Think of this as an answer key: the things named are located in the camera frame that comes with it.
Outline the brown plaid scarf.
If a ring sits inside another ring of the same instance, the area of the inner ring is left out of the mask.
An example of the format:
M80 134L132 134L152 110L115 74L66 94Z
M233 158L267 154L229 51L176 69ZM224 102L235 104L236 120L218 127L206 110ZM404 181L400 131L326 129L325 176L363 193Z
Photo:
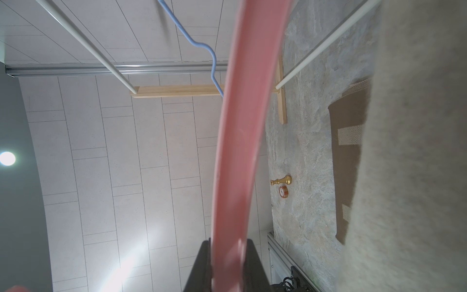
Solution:
M371 79L350 85L329 107L336 200L336 239L345 243L355 193Z

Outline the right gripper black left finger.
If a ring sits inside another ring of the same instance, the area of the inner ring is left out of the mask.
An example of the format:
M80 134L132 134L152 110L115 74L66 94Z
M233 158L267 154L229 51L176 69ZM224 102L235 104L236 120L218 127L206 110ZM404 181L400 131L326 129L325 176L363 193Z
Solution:
M183 292L211 292L211 286L211 242L205 240L198 251Z

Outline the cream beige scarf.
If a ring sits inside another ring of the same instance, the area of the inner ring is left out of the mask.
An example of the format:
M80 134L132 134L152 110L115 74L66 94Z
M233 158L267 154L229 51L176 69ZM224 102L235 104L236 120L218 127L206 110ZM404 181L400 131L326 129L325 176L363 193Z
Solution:
M467 289L467 4L384 1L339 292Z

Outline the pink plastic hanger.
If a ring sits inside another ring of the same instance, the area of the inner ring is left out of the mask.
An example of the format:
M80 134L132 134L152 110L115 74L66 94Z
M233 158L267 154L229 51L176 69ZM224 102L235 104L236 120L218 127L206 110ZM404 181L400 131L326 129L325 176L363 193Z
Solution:
M228 61L212 206L212 290L240 292L252 188L290 1L242 1Z

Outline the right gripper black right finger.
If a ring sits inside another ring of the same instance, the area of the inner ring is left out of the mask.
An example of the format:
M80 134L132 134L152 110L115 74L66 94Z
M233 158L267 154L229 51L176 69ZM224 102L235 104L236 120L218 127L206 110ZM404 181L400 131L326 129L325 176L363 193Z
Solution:
M266 277L254 242L247 239L246 254L243 266L244 292L271 292L271 285Z

